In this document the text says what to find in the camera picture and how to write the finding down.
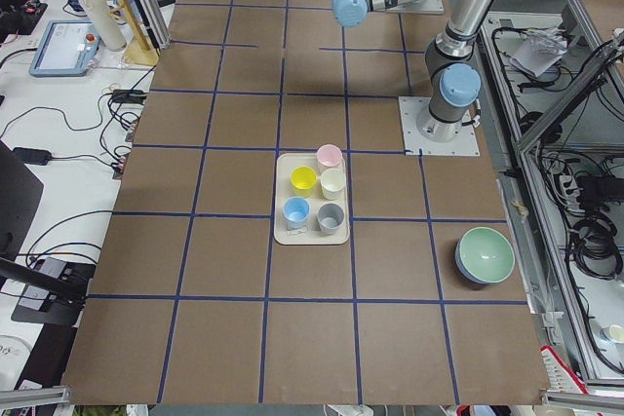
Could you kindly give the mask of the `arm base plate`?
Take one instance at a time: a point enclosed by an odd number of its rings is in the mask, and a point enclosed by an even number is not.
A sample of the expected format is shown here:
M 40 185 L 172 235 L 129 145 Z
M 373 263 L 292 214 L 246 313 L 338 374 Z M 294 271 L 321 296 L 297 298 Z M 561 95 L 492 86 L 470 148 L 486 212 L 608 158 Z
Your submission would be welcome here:
M 405 153 L 412 156 L 479 157 L 476 127 L 469 108 L 462 119 L 446 124 L 437 121 L 427 96 L 398 98 Z

